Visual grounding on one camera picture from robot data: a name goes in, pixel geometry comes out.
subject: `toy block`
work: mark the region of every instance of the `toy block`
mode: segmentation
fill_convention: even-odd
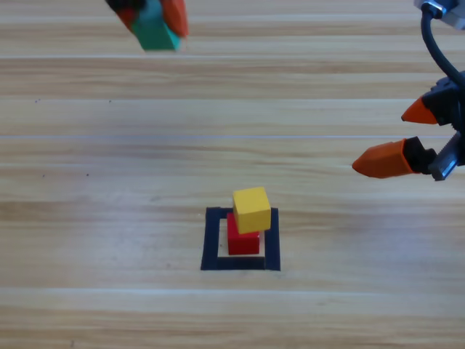
[[[168,27],[178,36],[189,35],[187,11],[184,0],[161,0],[163,18]]]
[[[137,19],[137,12],[134,9],[120,9],[116,11],[116,14],[126,28],[132,32],[132,23]]]
[[[270,229],[271,207],[263,187],[235,191],[233,201],[239,234]]]
[[[131,28],[145,51],[177,50],[181,44],[181,38],[163,20],[160,0],[148,0]]]
[[[234,213],[228,213],[227,250],[230,255],[258,254],[260,252],[260,233],[258,231],[239,235]]]

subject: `black tape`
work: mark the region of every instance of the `black tape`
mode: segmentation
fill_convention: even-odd
[[[264,257],[218,257],[219,222],[232,208],[207,207],[201,270],[280,271],[279,212],[271,208],[271,228],[264,233]]]

